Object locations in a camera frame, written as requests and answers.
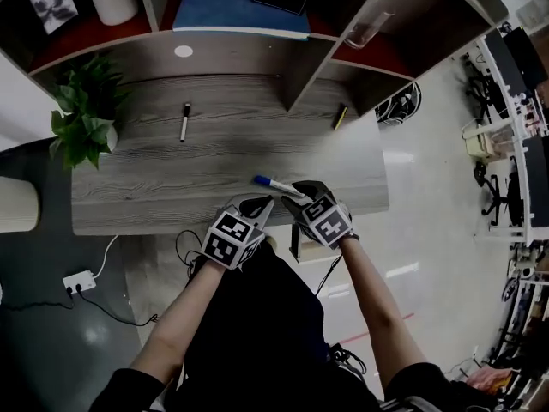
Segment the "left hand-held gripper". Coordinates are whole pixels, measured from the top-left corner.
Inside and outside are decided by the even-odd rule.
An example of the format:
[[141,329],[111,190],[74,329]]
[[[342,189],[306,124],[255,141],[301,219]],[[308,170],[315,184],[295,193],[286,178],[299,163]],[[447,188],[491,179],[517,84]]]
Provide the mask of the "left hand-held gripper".
[[[220,210],[208,228],[201,254],[228,270],[241,268],[265,238],[264,229],[275,199],[271,195],[240,194]],[[250,215],[252,224],[242,215]]]

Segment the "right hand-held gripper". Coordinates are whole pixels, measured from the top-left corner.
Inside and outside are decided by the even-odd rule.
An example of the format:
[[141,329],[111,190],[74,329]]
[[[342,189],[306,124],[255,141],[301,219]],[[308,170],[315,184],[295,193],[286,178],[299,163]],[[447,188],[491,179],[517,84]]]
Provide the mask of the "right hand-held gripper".
[[288,196],[282,196],[281,202],[309,238],[326,247],[337,247],[342,238],[352,234],[348,212],[324,182],[301,180],[293,182],[293,188],[313,202],[304,206]]

